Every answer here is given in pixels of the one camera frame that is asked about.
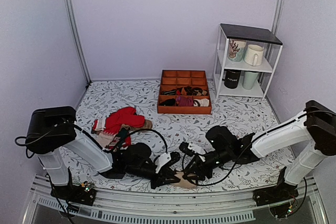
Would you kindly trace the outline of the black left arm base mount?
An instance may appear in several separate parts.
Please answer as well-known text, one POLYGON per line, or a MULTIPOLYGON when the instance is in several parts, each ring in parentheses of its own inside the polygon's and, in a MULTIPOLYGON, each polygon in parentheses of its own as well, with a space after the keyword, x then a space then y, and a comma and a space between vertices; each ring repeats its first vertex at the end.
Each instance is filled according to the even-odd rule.
POLYGON ((87 206, 93 206, 97 191, 93 189, 93 184, 84 182, 81 185, 72 183, 71 171, 68 169, 69 181, 65 186, 55 186, 51 184, 51 195, 55 198, 63 199, 66 202, 74 202, 87 206))

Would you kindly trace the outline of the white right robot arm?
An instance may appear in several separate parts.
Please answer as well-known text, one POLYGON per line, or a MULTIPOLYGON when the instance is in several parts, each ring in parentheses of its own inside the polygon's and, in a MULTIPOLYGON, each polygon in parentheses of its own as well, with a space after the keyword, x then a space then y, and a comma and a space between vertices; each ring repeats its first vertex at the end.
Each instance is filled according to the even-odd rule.
POLYGON ((201 154, 187 143, 180 145, 182 152, 192 156, 183 169, 183 177, 194 184, 211 178, 213 169, 226 162, 234 165, 249 164, 268 154, 303 141, 309 144, 290 165, 279 174, 278 185, 271 190, 276 201, 291 194, 292 187, 326 157, 335 155, 335 113, 311 100, 306 108, 291 119, 260 134, 250 133, 242 138, 234 136, 225 126, 214 126, 205 135, 213 151, 201 154))

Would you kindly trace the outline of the striped beige knitted sock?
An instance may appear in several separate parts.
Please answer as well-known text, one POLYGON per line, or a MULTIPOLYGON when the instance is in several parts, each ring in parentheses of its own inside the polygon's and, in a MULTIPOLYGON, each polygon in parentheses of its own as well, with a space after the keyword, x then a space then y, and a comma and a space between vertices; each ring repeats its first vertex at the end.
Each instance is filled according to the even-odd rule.
POLYGON ((173 186, 184 188, 184 189, 195 189, 196 185, 190 183, 188 180, 183 178, 184 173, 183 172, 176 172, 175 177, 179 178, 180 181, 177 183, 173 183, 173 186))

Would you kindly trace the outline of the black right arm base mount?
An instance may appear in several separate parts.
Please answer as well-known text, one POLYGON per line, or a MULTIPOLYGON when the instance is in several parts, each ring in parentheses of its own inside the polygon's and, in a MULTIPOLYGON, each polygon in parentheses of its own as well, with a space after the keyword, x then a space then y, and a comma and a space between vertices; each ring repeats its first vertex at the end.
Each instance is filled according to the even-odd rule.
POLYGON ((276 202, 292 199, 297 197, 297 185, 289 185, 285 183, 285 170, 284 167, 279 174, 277 184, 275 186, 256 189, 253 191, 253 200, 257 206, 273 204, 276 202))

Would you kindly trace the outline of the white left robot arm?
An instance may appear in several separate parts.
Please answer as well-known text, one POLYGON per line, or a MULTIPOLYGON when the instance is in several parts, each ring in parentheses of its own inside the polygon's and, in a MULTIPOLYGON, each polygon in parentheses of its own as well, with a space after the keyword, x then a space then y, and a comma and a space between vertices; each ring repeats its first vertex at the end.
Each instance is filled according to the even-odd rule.
POLYGON ((71 173, 60 156, 61 147, 83 158, 107 179, 122 179, 128 173, 150 180, 153 189, 180 182, 170 168, 180 160, 178 152, 165 151, 151 160, 151 149, 144 143, 122 146, 128 136, 127 131, 118 134, 119 142, 113 149, 106 149, 76 124, 74 108, 61 106, 32 113, 23 146, 38 156, 52 183, 67 200, 77 197, 78 188, 70 182, 71 173))

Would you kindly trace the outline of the orange wooden divider box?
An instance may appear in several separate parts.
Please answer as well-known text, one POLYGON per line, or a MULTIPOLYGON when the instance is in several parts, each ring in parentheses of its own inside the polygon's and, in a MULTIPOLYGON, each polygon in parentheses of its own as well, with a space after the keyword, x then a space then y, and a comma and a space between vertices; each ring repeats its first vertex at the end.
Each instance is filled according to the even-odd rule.
POLYGON ((202 70, 163 70, 157 101, 161 114, 211 114, 207 78, 202 70))

